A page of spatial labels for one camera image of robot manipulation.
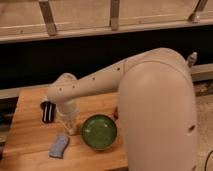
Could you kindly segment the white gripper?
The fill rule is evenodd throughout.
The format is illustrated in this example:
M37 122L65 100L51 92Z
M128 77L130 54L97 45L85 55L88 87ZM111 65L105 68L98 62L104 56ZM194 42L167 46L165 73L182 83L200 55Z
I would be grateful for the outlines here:
M55 116L55 108L56 105L54 103L51 102L47 102L47 97L43 96L41 99L41 109L43 110L42 113L42 122L44 123L48 123L49 122L53 122L54 121L54 116Z

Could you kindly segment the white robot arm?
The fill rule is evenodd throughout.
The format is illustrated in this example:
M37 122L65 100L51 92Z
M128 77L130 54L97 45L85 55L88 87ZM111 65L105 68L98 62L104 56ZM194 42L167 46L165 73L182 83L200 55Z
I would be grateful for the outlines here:
M129 171L196 171L197 110L187 61L156 48L81 79L65 73L46 99L60 114L77 113L76 98L117 92L117 110Z

